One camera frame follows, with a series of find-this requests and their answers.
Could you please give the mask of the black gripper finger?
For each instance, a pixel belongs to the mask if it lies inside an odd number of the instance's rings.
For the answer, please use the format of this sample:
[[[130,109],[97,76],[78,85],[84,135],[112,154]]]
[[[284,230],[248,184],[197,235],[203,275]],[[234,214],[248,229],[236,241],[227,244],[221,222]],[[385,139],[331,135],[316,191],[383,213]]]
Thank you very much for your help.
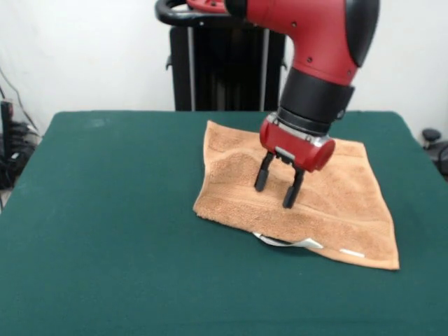
[[[303,169],[296,168],[295,176],[292,185],[289,186],[286,195],[283,199],[283,208],[291,209],[296,201],[298,193],[301,189],[304,179],[305,171]]]
[[[255,180],[254,188],[258,192],[262,192],[266,186],[266,182],[269,176],[269,168],[274,159],[274,154],[267,151],[266,156],[263,158],[261,162],[261,166],[258,171],[258,175]]]

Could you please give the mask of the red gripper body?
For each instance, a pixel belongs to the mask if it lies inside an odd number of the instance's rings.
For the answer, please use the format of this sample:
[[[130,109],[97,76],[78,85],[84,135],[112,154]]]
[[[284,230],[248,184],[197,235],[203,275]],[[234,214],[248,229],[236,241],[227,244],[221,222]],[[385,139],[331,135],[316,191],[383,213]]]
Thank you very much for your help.
[[[332,157],[336,143],[327,134],[314,136],[287,126],[276,112],[260,128],[260,143],[269,152],[307,172],[320,171]]]

